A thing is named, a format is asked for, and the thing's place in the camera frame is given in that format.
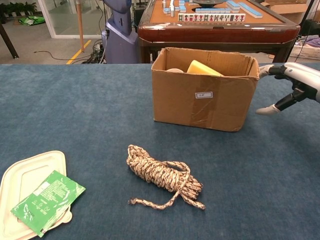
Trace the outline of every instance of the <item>green packet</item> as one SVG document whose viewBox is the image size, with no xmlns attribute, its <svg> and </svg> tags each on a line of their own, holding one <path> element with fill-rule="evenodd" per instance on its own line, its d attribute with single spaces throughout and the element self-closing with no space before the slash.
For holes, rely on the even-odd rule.
<svg viewBox="0 0 320 240">
<path fill-rule="evenodd" d="M 42 237 L 85 190 L 83 186 L 54 170 L 11 212 Z"/>
</svg>

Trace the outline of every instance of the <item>yellow sponge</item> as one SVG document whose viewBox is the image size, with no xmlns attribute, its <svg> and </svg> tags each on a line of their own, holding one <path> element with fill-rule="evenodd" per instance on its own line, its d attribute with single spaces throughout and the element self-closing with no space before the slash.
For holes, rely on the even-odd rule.
<svg viewBox="0 0 320 240">
<path fill-rule="evenodd" d="M 207 65 L 198 62 L 197 60 L 193 60 L 188 68 L 188 74 L 203 74 L 203 75 L 211 75 L 211 76 L 218 76 L 222 77 L 223 75 L 216 70 L 208 67 Z"/>
</svg>

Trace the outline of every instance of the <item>rope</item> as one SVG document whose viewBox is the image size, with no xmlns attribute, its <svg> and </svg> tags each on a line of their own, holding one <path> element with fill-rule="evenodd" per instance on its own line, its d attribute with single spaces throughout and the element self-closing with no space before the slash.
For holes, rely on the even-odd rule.
<svg viewBox="0 0 320 240">
<path fill-rule="evenodd" d="M 152 182 L 159 188 L 175 192 L 173 197 L 163 205 L 139 198 L 131 198 L 128 201 L 129 204 L 143 204 L 153 209 L 164 210 L 172 206 L 180 195 L 186 203 L 202 210 L 206 208 L 201 202 L 196 201 L 203 185 L 190 174 L 190 168 L 185 163 L 180 161 L 157 161 L 150 157 L 143 148 L 135 145 L 129 145 L 126 163 L 137 176 L 147 183 Z"/>
</svg>

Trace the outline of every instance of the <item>yellow floor line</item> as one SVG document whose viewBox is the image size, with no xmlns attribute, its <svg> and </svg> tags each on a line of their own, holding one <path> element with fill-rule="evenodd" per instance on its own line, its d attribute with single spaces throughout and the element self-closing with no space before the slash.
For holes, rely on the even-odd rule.
<svg viewBox="0 0 320 240">
<path fill-rule="evenodd" d="M 86 47 L 89 45 L 89 43 L 91 43 L 91 40 L 88 40 L 88 41 L 83 45 L 83 47 L 86 48 Z M 66 64 L 71 64 L 71 63 L 79 56 L 80 53 L 81 53 L 81 49 L 80 49 L 79 51 L 77 51 L 76 54 L 73 55 L 73 57 L 70 58 L 70 60 L 69 60 Z"/>
</svg>

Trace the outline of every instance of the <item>blue table surface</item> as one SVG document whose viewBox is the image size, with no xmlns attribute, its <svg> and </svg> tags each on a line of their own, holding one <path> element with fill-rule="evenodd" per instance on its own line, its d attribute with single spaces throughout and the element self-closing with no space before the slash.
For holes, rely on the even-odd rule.
<svg viewBox="0 0 320 240">
<path fill-rule="evenodd" d="M 320 105 L 255 114 L 290 92 L 288 81 L 261 79 L 243 128 L 222 132 L 154 122 L 149 64 L 0 65 L 0 176 L 19 160 L 65 154 L 86 191 L 46 240 L 318 240 Z M 173 195 L 134 175 L 130 144 L 188 164 L 206 210 L 180 197 L 163 211 L 129 205 Z"/>
</svg>

